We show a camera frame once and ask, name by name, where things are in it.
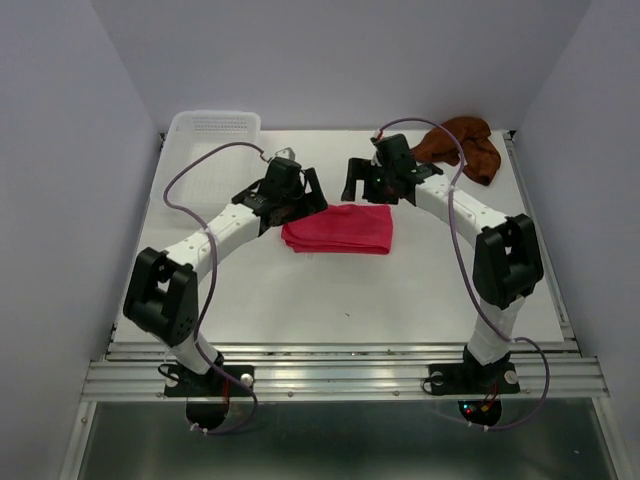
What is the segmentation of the pink microfibre towel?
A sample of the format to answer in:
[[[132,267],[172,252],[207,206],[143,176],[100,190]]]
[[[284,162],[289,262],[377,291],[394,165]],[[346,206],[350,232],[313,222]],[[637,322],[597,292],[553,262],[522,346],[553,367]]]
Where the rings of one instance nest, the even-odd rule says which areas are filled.
[[[284,225],[281,239],[295,253],[388,255],[393,231],[388,205],[344,204]]]

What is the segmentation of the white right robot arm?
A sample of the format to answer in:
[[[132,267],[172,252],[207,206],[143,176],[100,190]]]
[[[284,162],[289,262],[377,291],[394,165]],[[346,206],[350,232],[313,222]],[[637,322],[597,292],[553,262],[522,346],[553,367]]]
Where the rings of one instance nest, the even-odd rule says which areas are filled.
[[[463,384],[482,390],[496,378],[494,365],[509,353],[513,328],[525,299],[544,276],[532,219],[494,210],[455,186],[438,166],[420,164],[406,137],[374,139],[370,159],[348,160],[343,201],[353,201],[357,183],[372,204],[401,200],[448,225],[463,282],[477,312],[467,355],[460,366]]]

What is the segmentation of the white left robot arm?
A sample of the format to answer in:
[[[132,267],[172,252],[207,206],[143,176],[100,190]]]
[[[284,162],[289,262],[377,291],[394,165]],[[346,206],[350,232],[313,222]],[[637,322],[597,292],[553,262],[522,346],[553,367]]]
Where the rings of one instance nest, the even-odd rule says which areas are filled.
[[[159,340],[188,371],[199,393],[222,382],[221,354],[200,333],[220,263],[267,230],[328,208],[313,168],[275,157],[266,174],[234,197],[213,220],[199,220],[193,234],[162,250],[138,253],[123,315]]]

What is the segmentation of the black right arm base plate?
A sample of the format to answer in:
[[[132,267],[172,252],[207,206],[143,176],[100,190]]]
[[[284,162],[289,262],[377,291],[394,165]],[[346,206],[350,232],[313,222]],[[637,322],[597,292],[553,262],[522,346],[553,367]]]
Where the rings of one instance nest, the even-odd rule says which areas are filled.
[[[423,380],[427,392],[434,396],[482,396],[497,389],[498,394],[521,391],[515,366],[507,362],[498,366],[476,366],[471,363],[440,363],[428,366]]]

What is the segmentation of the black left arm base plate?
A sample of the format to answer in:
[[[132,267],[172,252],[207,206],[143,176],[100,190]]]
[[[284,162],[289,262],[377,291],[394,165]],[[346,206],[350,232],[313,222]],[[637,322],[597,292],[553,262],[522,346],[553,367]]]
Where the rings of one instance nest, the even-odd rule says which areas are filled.
[[[158,373],[164,378],[164,395],[168,398],[222,398],[250,396],[249,386],[227,380],[213,370],[204,375],[193,373],[177,363],[162,363]]]

